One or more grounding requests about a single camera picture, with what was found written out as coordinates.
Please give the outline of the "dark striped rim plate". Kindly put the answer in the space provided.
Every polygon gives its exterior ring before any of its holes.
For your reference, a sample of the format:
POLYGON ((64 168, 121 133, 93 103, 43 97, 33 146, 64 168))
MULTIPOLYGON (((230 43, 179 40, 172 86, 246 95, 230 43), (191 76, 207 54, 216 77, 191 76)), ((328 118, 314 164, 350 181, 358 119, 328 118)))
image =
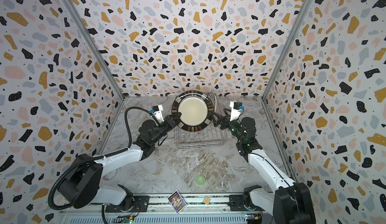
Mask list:
POLYGON ((178 126, 189 132, 197 132, 206 128, 215 112, 215 104, 208 94, 197 90, 186 91, 178 95, 171 107, 171 113, 181 112, 178 126))

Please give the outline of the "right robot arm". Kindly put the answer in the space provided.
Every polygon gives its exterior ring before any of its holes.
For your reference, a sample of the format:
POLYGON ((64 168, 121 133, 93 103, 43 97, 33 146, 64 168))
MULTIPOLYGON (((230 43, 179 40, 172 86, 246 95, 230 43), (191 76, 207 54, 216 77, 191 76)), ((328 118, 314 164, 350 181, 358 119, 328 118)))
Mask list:
POLYGON ((229 130, 236 137, 239 154, 253 166, 269 185, 271 192, 260 186, 244 190, 246 207, 259 207, 273 217, 277 224, 314 224, 315 212, 309 188, 304 183, 297 183, 283 172, 266 154, 256 139, 255 120, 244 117, 232 119, 213 113, 215 126, 229 130))

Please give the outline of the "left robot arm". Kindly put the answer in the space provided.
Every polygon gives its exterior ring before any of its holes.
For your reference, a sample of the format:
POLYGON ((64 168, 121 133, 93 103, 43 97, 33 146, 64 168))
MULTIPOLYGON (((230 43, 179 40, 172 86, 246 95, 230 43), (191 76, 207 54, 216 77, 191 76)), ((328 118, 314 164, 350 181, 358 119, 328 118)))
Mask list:
POLYGON ((102 177, 122 166, 148 158, 160 140, 181 122, 181 115, 178 112, 166 116, 160 125, 153 120, 143 122, 137 140, 129 147, 95 157, 87 154, 77 156, 52 186, 49 207, 63 210, 69 207, 80 209, 89 204, 111 204, 124 212, 130 209, 134 201, 133 193, 123 185, 118 188, 101 186, 102 177))

